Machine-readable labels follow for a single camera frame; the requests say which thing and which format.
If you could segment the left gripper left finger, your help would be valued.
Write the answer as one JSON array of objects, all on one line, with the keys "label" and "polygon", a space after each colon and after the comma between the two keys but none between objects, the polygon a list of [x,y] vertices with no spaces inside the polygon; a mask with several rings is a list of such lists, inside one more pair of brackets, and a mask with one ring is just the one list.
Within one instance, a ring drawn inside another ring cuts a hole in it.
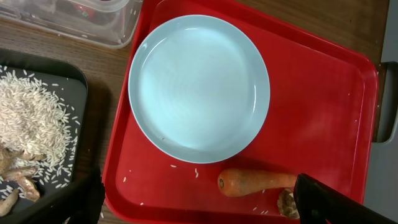
[{"label": "left gripper left finger", "polygon": [[92,223],[97,224],[105,200],[105,188],[98,166],[85,178],[31,207],[1,218],[1,224]]}]

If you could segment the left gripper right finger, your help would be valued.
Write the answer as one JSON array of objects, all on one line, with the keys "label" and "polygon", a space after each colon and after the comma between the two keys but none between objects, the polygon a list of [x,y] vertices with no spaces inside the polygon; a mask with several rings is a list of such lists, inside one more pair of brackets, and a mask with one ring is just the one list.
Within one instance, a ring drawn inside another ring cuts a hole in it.
[{"label": "left gripper right finger", "polygon": [[307,174],[299,174],[294,200],[301,224],[397,224]]}]

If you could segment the red snack wrapper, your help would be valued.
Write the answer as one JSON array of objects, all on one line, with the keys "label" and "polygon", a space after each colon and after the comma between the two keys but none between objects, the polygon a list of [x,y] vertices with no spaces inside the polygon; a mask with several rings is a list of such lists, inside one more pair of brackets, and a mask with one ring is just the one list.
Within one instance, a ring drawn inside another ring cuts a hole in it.
[{"label": "red snack wrapper", "polygon": [[95,17],[95,10],[87,7],[87,6],[83,6],[81,4],[73,4],[73,7],[78,11],[78,13],[83,16],[84,18],[87,19],[93,19]]}]

